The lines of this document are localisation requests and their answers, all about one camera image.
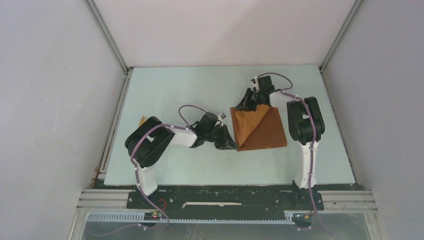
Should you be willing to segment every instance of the cloth fold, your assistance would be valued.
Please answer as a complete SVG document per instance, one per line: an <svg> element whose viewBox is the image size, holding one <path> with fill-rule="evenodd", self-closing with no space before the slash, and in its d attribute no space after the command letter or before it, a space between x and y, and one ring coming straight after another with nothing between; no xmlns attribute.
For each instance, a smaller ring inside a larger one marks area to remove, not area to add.
<svg viewBox="0 0 424 240"><path fill-rule="evenodd" d="M230 110L237 151L287 146L278 108L261 104L256 111Z"/></svg>

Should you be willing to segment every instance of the table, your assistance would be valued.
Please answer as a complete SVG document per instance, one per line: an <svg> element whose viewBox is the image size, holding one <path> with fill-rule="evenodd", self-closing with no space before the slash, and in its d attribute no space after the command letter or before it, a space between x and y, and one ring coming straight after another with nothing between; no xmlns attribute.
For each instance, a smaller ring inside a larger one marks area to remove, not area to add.
<svg viewBox="0 0 424 240"><path fill-rule="evenodd" d="M184 126L178 108L191 104L206 111L225 113L224 123L234 139L230 107L235 107L252 86L251 79L266 72L290 78L290 93L317 98L325 123L325 133L316 154L317 184L355 182L341 135L316 65L276 66L202 66L135 68L129 83L119 125L104 180L105 185L134 185L134 166L124 146L137 129L142 116L156 116L162 122ZM276 88L289 83L271 76ZM181 113L189 123L200 120L203 112L184 108ZM156 163L159 185L275 185L291 184L297 170L297 146L291 139L287 113L280 111L287 137L287 147L237 152L217 150L206 142L198 148L170 145Z"/></svg>

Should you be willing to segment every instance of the red wire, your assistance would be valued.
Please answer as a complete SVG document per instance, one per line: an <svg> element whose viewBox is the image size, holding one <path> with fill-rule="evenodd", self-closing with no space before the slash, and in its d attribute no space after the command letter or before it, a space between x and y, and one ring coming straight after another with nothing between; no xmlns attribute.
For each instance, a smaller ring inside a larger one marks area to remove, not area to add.
<svg viewBox="0 0 424 240"><path fill-rule="evenodd" d="M163 204L165 206L163 206L162 211L165 211L165 209L167 209L167 201L165 201L165 199L163 199L163 198L159 199L158 201L162 201L163 202Z"/></svg>

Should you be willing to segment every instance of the folded cloth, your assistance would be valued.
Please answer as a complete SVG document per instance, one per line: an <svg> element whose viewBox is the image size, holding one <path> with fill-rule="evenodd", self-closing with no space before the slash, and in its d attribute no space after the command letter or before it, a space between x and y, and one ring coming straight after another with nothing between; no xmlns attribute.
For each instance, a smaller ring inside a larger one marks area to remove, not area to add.
<svg viewBox="0 0 424 240"><path fill-rule="evenodd" d="M256 111L230 110L237 151L287 146L278 108L261 104Z"/></svg>

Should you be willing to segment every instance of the wall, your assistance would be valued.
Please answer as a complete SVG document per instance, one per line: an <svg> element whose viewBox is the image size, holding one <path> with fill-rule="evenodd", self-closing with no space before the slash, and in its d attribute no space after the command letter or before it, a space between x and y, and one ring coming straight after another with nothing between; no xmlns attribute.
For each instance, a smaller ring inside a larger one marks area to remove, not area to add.
<svg viewBox="0 0 424 240"><path fill-rule="evenodd" d="M424 2L367 0L325 77L392 240L423 239Z"/></svg>
<svg viewBox="0 0 424 240"><path fill-rule="evenodd" d="M321 64L355 0L96 0L131 67Z"/></svg>
<svg viewBox="0 0 424 240"><path fill-rule="evenodd" d="M82 0L0 2L0 239L64 239L123 73Z"/></svg>

